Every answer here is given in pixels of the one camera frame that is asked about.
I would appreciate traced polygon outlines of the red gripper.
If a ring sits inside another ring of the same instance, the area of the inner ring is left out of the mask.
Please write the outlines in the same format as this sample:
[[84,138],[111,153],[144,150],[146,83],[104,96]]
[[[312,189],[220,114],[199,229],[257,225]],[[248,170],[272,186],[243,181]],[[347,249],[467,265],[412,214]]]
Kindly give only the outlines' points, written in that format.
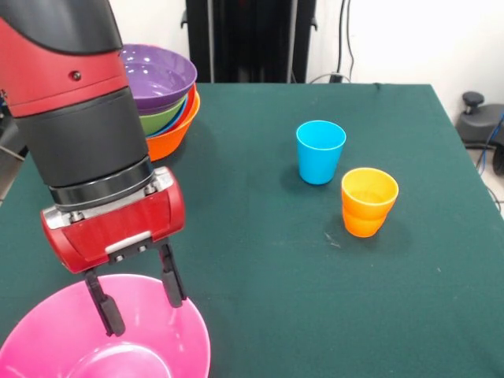
[[[158,242],[180,231],[185,223],[185,208],[180,185],[166,167],[154,170],[152,186],[102,206],[82,210],[76,220],[71,213],[52,206],[41,212],[43,232],[60,262],[70,272],[81,273],[102,320],[107,336],[121,336],[125,325],[115,300],[106,294],[95,269],[113,260],[114,254],[140,242]],[[172,248],[158,248],[162,263],[161,281],[174,308],[187,298]]]

